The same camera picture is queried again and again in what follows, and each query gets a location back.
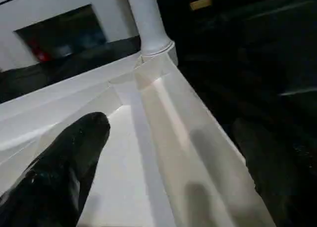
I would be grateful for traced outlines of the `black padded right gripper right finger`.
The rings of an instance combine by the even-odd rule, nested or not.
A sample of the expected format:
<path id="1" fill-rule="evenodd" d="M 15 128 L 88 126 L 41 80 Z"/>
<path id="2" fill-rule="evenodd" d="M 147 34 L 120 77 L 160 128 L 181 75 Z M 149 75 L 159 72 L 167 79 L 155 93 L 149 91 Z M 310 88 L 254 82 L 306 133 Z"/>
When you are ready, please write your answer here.
<path id="1" fill-rule="evenodd" d="M 278 227 L 317 225 L 317 165 L 283 144 L 266 127 L 238 118 L 232 134 L 255 190 Z"/>

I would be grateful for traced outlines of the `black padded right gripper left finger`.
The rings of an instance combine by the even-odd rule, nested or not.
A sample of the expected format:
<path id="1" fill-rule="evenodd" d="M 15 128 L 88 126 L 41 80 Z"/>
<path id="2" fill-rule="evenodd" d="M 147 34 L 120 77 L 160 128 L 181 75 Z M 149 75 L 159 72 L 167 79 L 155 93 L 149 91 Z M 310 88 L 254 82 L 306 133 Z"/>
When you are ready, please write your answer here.
<path id="1" fill-rule="evenodd" d="M 0 197 L 2 227 L 74 227 L 110 134 L 103 112 L 65 128 Z"/>

